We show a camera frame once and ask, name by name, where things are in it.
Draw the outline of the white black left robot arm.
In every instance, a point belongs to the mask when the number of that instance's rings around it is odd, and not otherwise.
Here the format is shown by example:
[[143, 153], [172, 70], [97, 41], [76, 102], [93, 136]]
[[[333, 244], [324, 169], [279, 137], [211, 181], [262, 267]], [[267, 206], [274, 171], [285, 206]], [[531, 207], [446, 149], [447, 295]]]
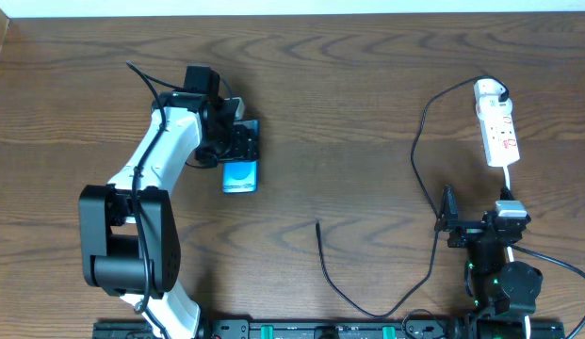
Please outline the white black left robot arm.
[[209, 67], [189, 66], [183, 85], [155, 90], [150, 126], [123, 168], [103, 186], [87, 185], [78, 201], [86, 283], [117, 297], [140, 321], [99, 321], [95, 338], [214, 338], [211, 322], [178, 280], [180, 240], [171, 194], [182, 170], [224, 166], [223, 189], [250, 193], [258, 182], [257, 120], [245, 104], [219, 94], [224, 80]]

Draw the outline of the blue Galaxy smartphone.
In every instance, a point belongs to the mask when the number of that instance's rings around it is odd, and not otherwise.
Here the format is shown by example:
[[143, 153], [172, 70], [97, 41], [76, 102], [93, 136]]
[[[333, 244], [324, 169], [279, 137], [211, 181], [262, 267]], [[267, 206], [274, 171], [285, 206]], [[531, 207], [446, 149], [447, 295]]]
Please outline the blue Galaxy smartphone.
[[223, 167], [222, 191], [226, 194], [253, 193], [258, 186], [258, 162], [229, 162]]

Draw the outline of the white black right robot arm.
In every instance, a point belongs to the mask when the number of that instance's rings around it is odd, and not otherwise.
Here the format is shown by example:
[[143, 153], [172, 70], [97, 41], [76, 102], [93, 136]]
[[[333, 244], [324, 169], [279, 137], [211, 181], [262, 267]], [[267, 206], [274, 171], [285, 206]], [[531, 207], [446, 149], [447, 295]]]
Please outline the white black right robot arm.
[[530, 338], [530, 316], [541, 293], [542, 272], [509, 253], [530, 223], [527, 209], [508, 188], [480, 220], [462, 220], [452, 188], [442, 194], [434, 229], [448, 234], [450, 248], [467, 250], [464, 287], [475, 309], [457, 320], [460, 338]]

